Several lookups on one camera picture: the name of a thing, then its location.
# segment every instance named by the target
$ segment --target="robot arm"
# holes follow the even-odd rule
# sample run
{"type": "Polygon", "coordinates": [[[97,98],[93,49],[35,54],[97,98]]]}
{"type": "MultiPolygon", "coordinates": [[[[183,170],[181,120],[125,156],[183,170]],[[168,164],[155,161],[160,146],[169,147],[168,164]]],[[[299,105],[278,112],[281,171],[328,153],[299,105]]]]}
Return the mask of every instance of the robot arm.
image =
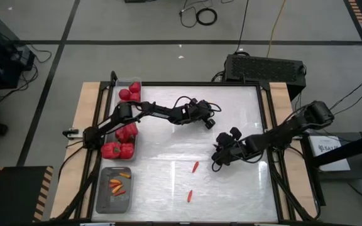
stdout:
{"type": "Polygon", "coordinates": [[[130,123],[140,122],[140,119],[144,116],[167,119],[175,125],[184,125],[202,120],[205,122],[206,128],[211,129],[215,122],[210,118],[213,116],[214,111],[219,110],[212,109],[211,103],[205,100],[198,102],[196,99],[190,99],[188,104],[171,109],[156,105],[156,102],[152,104],[135,101],[122,102],[116,106],[114,112],[105,121],[84,130],[84,146],[93,148],[96,144],[99,144],[99,140],[103,135],[112,133],[130,123]],[[137,116],[133,116],[132,106],[136,106],[136,109],[140,111],[137,116]]]}
{"type": "Polygon", "coordinates": [[[263,133],[242,138],[240,131],[233,127],[229,134],[218,135],[216,152],[212,160],[219,166],[239,159],[248,160],[262,154],[266,148],[285,149],[294,136],[302,134],[307,129],[322,129],[334,120],[332,112],[326,104],[314,101],[297,110],[297,115],[290,116],[279,126],[263,133]]]}

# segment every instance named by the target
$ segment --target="white table surface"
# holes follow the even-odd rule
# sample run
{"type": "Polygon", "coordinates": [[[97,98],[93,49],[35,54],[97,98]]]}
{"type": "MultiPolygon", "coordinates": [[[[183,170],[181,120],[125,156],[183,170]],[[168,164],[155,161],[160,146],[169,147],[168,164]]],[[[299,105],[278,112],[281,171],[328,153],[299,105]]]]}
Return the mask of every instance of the white table surface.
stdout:
{"type": "MultiPolygon", "coordinates": [[[[111,113],[121,88],[114,89],[111,113]]],[[[92,220],[276,222],[266,153],[256,164],[235,161],[217,173],[211,170],[213,144],[220,132],[237,127],[243,137],[263,133],[256,88],[145,86],[141,93],[142,101],[155,101],[165,107],[173,107],[182,95],[218,104],[222,112],[216,112],[213,117],[216,125],[208,130],[203,122],[176,126],[165,119],[142,118],[137,124],[139,134],[135,159],[102,159],[101,163],[101,169],[131,168],[131,207],[122,214],[98,214],[94,210],[92,220]],[[199,161],[199,167],[192,173],[196,161],[199,161]],[[190,190],[193,190],[193,195],[188,203],[190,190]]],[[[182,99],[178,105],[186,102],[187,99],[182,99]]],[[[113,139],[113,134],[107,138],[108,141],[113,139]]]]}

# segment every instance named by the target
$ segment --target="yellow cable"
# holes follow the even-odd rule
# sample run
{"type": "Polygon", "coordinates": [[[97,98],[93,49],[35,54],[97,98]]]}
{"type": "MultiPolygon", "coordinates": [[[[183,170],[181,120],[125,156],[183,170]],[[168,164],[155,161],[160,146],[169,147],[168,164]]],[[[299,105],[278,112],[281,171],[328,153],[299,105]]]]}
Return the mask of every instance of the yellow cable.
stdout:
{"type": "Polygon", "coordinates": [[[276,29],[276,25],[277,25],[277,21],[279,20],[280,15],[282,14],[283,8],[284,8],[284,4],[286,3],[286,0],[283,0],[282,3],[282,7],[280,8],[279,14],[277,15],[275,24],[273,25],[273,29],[271,30],[271,35],[270,35],[270,41],[269,41],[269,47],[268,47],[268,53],[266,54],[266,57],[269,57],[269,52],[270,52],[270,48],[272,47],[272,39],[273,39],[273,34],[275,33],[275,29],[276,29]]]}

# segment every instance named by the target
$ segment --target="orange object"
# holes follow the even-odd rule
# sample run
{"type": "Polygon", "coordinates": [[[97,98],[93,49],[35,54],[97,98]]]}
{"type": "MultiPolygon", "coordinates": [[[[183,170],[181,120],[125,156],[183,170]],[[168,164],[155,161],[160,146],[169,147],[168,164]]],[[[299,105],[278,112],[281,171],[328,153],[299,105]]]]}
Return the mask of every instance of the orange object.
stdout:
{"type": "Polygon", "coordinates": [[[118,196],[118,195],[122,195],[122,194],[125,194],[125,190],[115,193],[114,196],[118,196]]]}
{"type": "Polygon", "coordinates": [[[192,170],[192,173],[195,173],[195,170],[198,168],[199,162],[197,161],[195,163],[194,169],[192,170]]]}
{"type": "Polygon", "coordinates": [[[118,185],[117,187],[115,187],[113,190],[112,190],[112,193],[115,194],[117,191],[119,191],[121,188],[123,187],[123,185],[118,185]]]}
{"type": "Polygon", "coordinates": [[[192,190],[189,192],[189,195],[188,195],[188,202],[191,202],[191,198],[192,198],[192,190]]]}
{"type": "Polygon", "coordinates": [[[120,183],[111,183],[110,188],[115,188],[116,186],[121,185],[120,183]]]}
{"type": "Polygon", "coordinates": [[[125,177],[125,178],[128,178],[130,179],[131,178],[131,175],[128,175],[126,173],[119,173],[121,176],[125,177]]]}
{"type": "Polygon", "coordinates": [[[121,181],[120,181],[120,180],[116,180],[116,179],[111,179],[111,180],[110,180],[110,183],[119,183],[119,184],[121,184],[121,181]]]}

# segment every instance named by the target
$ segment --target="floor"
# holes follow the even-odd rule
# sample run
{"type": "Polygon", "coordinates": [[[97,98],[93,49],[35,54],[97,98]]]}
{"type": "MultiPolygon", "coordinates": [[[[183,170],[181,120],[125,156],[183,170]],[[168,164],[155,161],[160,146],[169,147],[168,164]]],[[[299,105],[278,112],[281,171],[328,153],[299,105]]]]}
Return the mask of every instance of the floor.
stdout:
{"type": "MultiPolygon", "coordinates": [[[[58,169],[67,144],[61,132],[72,125],[82,83],[108,80],[111,70],[144,81],[210,81],[236,49],[245,7],[241,0],[212,2],[218,13],[214,25],[184,28],[178,15],[183,0],[0,0],[0,18],[22,40],[53,53],[48,62],[36,64],[40,75],[28,90],[0,105],[0,121],[9,126],[0,137],[0,167],[19,163],[58,169]],[[27,150],[27,156],[21,155],[27,150]]],[[[282,2],[250,0],[241,49],[266,56],[282,2]]],[[[195,6],[203,8],[202,3],[195,6]]],[[[305,63],[303,104],[323,100],[332,105],[362,82],[362,24],[353,14],[349,0],[287,0],[269,57],[305,63]]],[[[203,14],[205,19],[210,15],[203,14]]],[[[191,11],[183,22],[194,22],[191,11]]],[[[359,89],[339,109],[361,95],[359,89]]],[[[362,101],[339,114],[327,130],[362,131],[362,101]]],[[[353,184],[362,191],[362,180],[353,184]]],[[[54,178],[52,193],[56,185],[54,178]]],[[[362,225],[362,198],[346,182],[322,182],[322,188],[327,203],[322,221],[362,225]]],[[[44,219],[52,200],[50,195],[44,219]]]]}

